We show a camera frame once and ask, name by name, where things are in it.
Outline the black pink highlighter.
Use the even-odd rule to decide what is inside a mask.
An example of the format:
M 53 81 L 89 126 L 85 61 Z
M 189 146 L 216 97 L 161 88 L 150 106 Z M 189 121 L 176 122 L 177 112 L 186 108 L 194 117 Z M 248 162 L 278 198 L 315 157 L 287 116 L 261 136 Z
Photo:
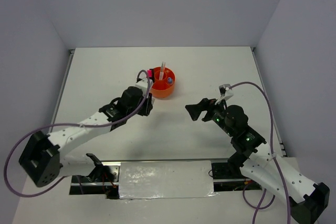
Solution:
M 153 69 L 148 69 L 147 73 L 148 73 L 149 78 L 153 78 L 153 76 L 154 76 L 154 70 Z

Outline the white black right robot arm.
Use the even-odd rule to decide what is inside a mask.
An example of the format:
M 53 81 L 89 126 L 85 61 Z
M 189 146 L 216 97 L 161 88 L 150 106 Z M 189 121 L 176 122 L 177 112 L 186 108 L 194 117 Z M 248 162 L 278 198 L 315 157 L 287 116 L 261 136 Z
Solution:
M 231 138 L 236 152 L 228 160 L 228 171 L 233 177 L 248 177 L 275 195 L 290 207 L 297 223 L 318 220 L 328 206 L 329 187 L 310 180 L 283 157 L 272 153 L 270 144 L 248 125 L 242 107 L 225 107 L 222 102 L 204 98 L 185 108 L 193 121 L 205 112 L 203 122 L 213 121 Z

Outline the orange thin pen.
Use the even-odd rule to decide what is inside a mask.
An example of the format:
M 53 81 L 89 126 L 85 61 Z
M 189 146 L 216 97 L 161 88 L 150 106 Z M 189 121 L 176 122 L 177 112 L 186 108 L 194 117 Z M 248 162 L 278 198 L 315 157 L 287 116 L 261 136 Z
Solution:
M 166 65 L 166 62 L 162 62 L 162 69 L 161 69 L 161 73 L 162 73 L 161 77 L 162 77 L 162 79 L 164 77 L 165 65 Z

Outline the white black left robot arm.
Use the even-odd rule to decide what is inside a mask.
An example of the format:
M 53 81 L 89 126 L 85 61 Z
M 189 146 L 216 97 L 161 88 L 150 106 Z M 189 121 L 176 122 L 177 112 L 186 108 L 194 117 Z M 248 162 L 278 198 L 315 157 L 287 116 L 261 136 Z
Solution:
M 71 157 L 69 153 L 89 140 L 126 124 L 130 116 L 148 116 L 152 108 L 152 94 L 130 86 L 121 97 L 101 107 L 80 122 L 78 127 L 67 127 L 48 134 L 42 131 L 32 134 L 19 163 L 37 187 L 47 186 L 63 176 L 80 175 L 95 182 L 107 175 L 113 180 L 113 171 L 104 166 L 95 154 Z

